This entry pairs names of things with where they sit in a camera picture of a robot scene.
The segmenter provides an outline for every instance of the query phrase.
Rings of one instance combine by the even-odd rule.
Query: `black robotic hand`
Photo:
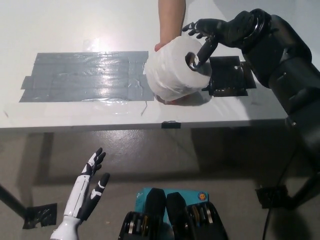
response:
[[[248,11],[242,11],[233,20],[227,22],[220,19],[204,18],[192,22],[182,28],[183,32],[190,30],[190,36],[198,34],[197,39],[207,37],[229,48],[240,48],[244,39],[249,37],[257,25],[257,18]]]
[[[227,22],[220,19],[199,19],[182,28],[183,32],[190,30],[189,35],[197,34],[196,38],[206,37],[205,43],[200,51],[189,61],[189,67],[197,71],[216,50],[218,44],[229,48],[243,49],[251,44],[254,36],[258,18],[255,12],[242,11],[233,20]]]

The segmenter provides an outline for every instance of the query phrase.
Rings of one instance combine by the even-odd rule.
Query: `white table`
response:
[[[271,90],[259,83],[256,89],[248,90],[249,96],[215,97],[200,106],[164,105],[156,100],[148,101],[147,107],[144,101],[19,103],[24,91],[20,89],[22,82],[31,74],[37,53],[83,52],[85,41],[94,43],[92,50],[97,52],[153,52],[159,41],[157,2],[1,1],[0,130],[149,129],[160,128],[164,121],[179,122],[182,128],[236,127],[287,116]],[[320,67],[317,6],[317,0],[187,0],[185,23],[200,18],[229,21],[242,10],[262,8],[292,24],[310,46],[314,64]],[[213,55],[234,56],[241,52],[219,46]]]

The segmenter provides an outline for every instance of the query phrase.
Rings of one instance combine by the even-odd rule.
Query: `robotic arm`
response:
[[[319,170],[320,72],[308,46],[281,17],[261,9],[242,11],[233,20],[200,19],[182,31],[206,37],[187,62],[193,71],[204,64],[218,44],[241,49],[257,80],[270,88],[288,114],[286,124]]]
[[[77,177],[66,204],[63,220],[51,235],[51,240],[78,240],[78,227],[88,219],[98,204],[108,183],[110,174],[102,175],[97,186],[88,195],[90,180],[102,166],[106,153],[99,148],[85,164],[82,173]]]

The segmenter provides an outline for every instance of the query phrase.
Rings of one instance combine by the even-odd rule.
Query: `black fingertip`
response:
[[[188,34],[189,34],[189,36],[193,36],[193,35],[195,35],[195,33],[196,33],[196,31],[195,31],[195,30],[192,30],[192,31],[190,31]]]
[[[105,187],[109,181],[109,178],[110,178],[110,173],[105,172],[100,179],[101,186]]]
[[[183,32],[186,32],[188,29],[189,29],[189,25],[186,25],[186,26],[184,26],[184,27],[182,28],[182,31],[183,31]]]
[[[100,147],[96,152],[96,157],[99,156],[102,153],[102,147]]]
[[[102,163],[102,161],[104,160],[104,157],[106,156],[106,153],[105,152],[103,152],[101,155],[99,155],[98,157],[97,157],[97,159],[95,160],[95,164],[100,164],[100,163]]]

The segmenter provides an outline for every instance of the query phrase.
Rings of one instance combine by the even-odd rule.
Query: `black metal bracket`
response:
[[[320,171],[310,177],[299,191],[289,196],[285,185],[256,189],[256,194],[263,209],[286,208],[293,210],[314,198],[320,193]]]
[[[28,207],[22,229],[34,229],[40,223],[41,227],[57,224],[57,204]]]
[[[38,223],[41,227],[57,224],[57,204],[25,207],[8,190],[0,185],[0,201],[24,219],[23,229],[34,229]]]

